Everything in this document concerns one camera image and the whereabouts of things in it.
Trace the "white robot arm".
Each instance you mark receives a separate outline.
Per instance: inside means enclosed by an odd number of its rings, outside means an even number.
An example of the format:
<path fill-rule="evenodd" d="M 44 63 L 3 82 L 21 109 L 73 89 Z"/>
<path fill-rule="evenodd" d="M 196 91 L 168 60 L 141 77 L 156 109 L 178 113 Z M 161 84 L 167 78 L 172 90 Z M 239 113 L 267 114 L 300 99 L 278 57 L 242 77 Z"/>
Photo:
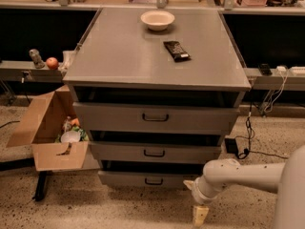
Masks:
<path fill-rule="evenodd" d="M 305 229 L 305 146 L 284 163 L 241 165 L 231 158 L 212 160 L 201 177 L 183 183 L 200 205 L 211 203 L 234 184 L 275 193 L 272 229 Z"/>

